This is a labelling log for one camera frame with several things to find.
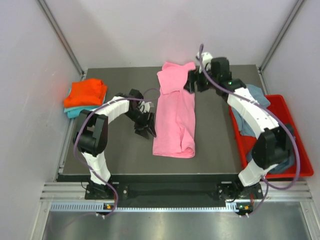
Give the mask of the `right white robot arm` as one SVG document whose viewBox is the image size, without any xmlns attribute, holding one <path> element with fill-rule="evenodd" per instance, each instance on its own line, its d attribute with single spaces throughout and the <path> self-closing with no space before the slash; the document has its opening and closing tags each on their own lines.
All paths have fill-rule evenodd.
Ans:
<svg viewBox="0 0 320 240">
<path fill-rule="evenodd" d="M 233 78 L 226 57 L 214 58 L 205 52 L 199 53 L 195 58 L 199 66 L 188 72 L 184 89 L 189 93 L 214 89 L 248 123 L 256 138 L 251 150 L 251 160 L 233 184 L 234 194 L 245 198 L 262 177 L 290 157 L 295 158 L 297 163 L 300 162 L 294 129 L 259 104 L 242 80 Z"/>
</svg>

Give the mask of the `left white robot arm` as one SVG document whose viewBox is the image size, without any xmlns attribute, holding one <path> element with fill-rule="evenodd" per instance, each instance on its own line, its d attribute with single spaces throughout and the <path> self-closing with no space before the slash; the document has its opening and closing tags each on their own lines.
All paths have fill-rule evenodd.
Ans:
<svg viewBox="0 0 320 240">
<path fill-rule="evenodd" d="M 93 110 L 82 110 L 78 116 L 73 137 L 73 154 L 82 156 L 81 162 L 90 172 L 85 188 L 85 199 L 107 200 L 116 198 L 115 188 L 111 184 L 105 149 L 108 143 L 109 124 L 121 115 L 126 115 L 134 123 L 134 132 L 148 139 L 156 137 L 154 104 L 145 99 L 137 89 L 129 94 L 118 93 L 110 101 Z"/>
</svg>

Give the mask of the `pink t shirt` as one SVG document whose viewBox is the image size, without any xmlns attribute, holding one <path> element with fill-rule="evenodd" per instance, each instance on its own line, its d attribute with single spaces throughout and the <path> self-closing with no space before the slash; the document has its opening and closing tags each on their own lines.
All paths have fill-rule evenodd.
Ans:
<svg viewBox="0 0 320 240">
<path fill-rule="evenodd" d="M 190 159 L 195 156 L 195 95 L 184 89 L 194 62 L 184 65 L 165 62 L 157 73 L 160 97 L 155 114 L 155 156 Z"/>
</svg>

